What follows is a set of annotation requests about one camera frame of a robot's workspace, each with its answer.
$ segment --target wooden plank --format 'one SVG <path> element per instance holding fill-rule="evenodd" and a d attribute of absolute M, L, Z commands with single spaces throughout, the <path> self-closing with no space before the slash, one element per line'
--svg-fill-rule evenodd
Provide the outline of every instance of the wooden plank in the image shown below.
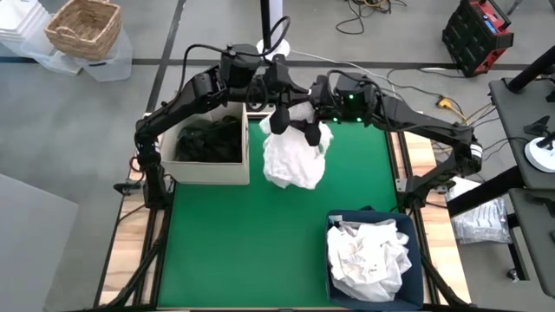
<path fill-rule="evenodd" d="M 434 168 L 436 164 L 430 140 L 411 133 L 406 133 L 405 137 L 413 174 L 423 175 Z M 391 138 L 395 149 L 395 160 L 400 176 L 405 177 L 401 149 L 396 133 L 392 133 Z M 136 162 L 134 162 L 134 166 L 136 168 L 139 167 Z M 140 176 L 140 173 L 131 171 L 129 178 L 139 179 Z M 438 194 L 430 194 L 428 202 L 437 205 L 445 205 L 444 198 Z M 131 211 L 134 207 L 138 207 L 142 204 L 144 204 L 144 202 L 140 194 L 125 197 L 121 216 Z M 454 233 L 447 210 L 428 205 L 421 209 L 421 214 L 424 221 L 432 263 L 454 292 L 461 299 L 470 302 L 467 281 L 460 262 L 459 251 L 454 239 Z M 159 211 L 154 237 L 157 237 L 159 233 L 162 215 L 163 211 Z M 117 296 L 121 287 L 125 285 L 138 267 L 147 220 L 148 210 L 142 209 L 119 224 L 109 260 L 106 280 L 102 289 L 100 304 L 108 303 Z M 147 273 L 143 302 L 146 302 L 150 296 L 154 264 L 155 260 Z M 426 293 L 426 302 L 429 302 L 428 298 L 428 293 Z"/>
<path fill-rule="evenodd" d="M 405 133 L 405 138 L 414 175 L 421 176 L 436 167 L 434 151 L 429 139 L 412 133 Z M 444 197 L 437 193 L 430 193 L 428 202 L 446 205 Z M 447 209 L 427 205 L 421 209 L 421 214 L 434 267 L 460 299 L 471 302 Z M 441 303 L 447 304 L 443 297 L 441 297 Z"/>

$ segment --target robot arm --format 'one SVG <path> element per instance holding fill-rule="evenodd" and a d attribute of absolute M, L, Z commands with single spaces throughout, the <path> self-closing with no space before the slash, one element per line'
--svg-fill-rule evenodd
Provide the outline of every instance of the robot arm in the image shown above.
<path fill-rule="evenodd" d="M 262 102 L 276 106 L 270 119 L 273 133 L 281 134 L 287 127 L 305 133 L 312 146 L 319 143 L 320 120 L 359 121 L 364 126 L 386 132 L 409 131 L 453 147 L 450 157 L 422 177 L 407 179 L 402 187 L 402 205 L 423 207 L 429 191 L 444 184 L 456 174 L 468 175 L 481 169 L 481 146 L 473 136 L 473 128 L 446 123 L 419 114 L 404 102 L 382 93 L 368 77 L 358 73 L 331 70 L 319 75 L 310 89 L 296 85 L 289 77 L 282 55 L 274 56 L 263 75 L 256 75 L 259 57 L 252 54 L 250 45 L 228 46 L 220 64 L 195 75 L 169 103 L 136 124 L 135 145 L 137 160 L 145 171 L 145 203 L 147 207 L 170 205 L 164 187 L 160 154 L 156 138 L 167 129 L 193 114 L 203 114 L 227 102 Z M 330 75 L 339 74 L 335 89 L 330 87 Z M 253 87 L 261 81 L 262 90 Z M 315 120 L 290 120 L 288 107 L 309 102 L 315 110 Z"/>

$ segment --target green table surface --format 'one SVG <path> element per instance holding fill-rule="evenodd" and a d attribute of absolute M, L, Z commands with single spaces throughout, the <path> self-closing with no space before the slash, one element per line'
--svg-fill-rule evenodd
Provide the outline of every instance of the green table surface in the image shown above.
<path fill-rule="evenodd" d="M 257 124 L 250 126 L 249 185 L 176 186 L 160 307 L 330 306 L 326 213 L 396 204 L 384 133 L 361 124 L 330 127 L 335 138 L 316 190 L 281 189 L 265 179 Z"/>

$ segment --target dark blue bin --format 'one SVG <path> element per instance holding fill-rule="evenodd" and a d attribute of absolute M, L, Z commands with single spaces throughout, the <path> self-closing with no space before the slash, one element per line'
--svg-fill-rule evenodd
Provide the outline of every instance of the dark blue bin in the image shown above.
<path fill-rule="evenodd" d="M 330 264 L 328 261 L 328 230 L 333 226 L 329 216 L 342 216 L 343 221 L 364 222 L 373 224 L 387 219 L 394 219 L 397 222 L 397 230 L 408 235 L 408 259 L 412 266 L 408 271 L 401 275 L 402 286 L 395 295 L 392 302 L 365 302 L 345 295 L 341 290 L 335 288 L 331 281 Z M 330 211 L 326 216 L 326 235 L 324 236 L 325 257 L 328 264 L 326 289 L 328 298 L 332 304 L 347 309 L 367 310 L 367 311 L 415 311 L 422 308 L 424 303 L 424 286 L 422 281 L 422 268 L 420 259 L 420 249 L 416 236 L 413 221 L 405 214 L 377 211 Z"/>

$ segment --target cardboard box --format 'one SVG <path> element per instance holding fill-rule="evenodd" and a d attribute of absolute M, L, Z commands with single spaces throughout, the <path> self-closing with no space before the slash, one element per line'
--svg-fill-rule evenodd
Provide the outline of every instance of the cardboard box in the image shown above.
<path fill-rule="evenodd" d="M 180 130 L 196 120 L 222 120 L 232 115 L 241 119 L 241 163 L 202 163 L 182 162 L 175 160 L 177 136 Z M 245 104 L 230 102 L 227 107 L 220 106 L 206 114 L 193 115 L 164 133 L 160 144 L 161 164 L 179 183 L 202 185 L 248 185 L 249 175 L 249 122 Z"/>

